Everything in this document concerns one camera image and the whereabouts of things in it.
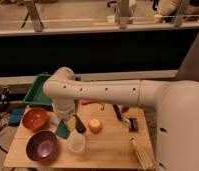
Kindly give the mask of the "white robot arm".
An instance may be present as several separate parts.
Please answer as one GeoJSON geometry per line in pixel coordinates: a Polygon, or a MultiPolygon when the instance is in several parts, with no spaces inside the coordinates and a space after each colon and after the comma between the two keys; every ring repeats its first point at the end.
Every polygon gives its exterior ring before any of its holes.
{"type": "Polygon", "coordinates": [[[157,171],[199,171],[199,82],[193,80],[77,81],[61,67],[43,85],[53,110],[64,119],[77,100],[152,111],[157,115],[157,171]]]}

